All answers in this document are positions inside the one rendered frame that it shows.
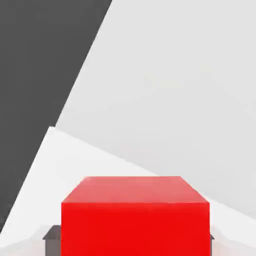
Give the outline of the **small red cube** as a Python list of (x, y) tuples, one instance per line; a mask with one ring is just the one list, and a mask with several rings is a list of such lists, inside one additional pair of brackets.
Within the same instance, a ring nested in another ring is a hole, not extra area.
[(61, 203), (61, 256), (210, 256), (210, 204), (179, 176), (91, 176)]

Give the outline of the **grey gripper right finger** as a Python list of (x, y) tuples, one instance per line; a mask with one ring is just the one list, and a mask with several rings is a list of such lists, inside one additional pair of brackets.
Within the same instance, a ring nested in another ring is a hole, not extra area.
[(211, 242), (211, 256), (256, 256), (256, 247), (228, 239), (217, 227), (210, 227), (214, 237)]

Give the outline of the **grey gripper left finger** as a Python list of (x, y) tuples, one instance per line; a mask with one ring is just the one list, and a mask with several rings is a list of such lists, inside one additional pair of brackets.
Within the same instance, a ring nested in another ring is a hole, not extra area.
[(30, 238), (0, 248), (0, 256), (61, 256), (61, 226), (43, 225)]

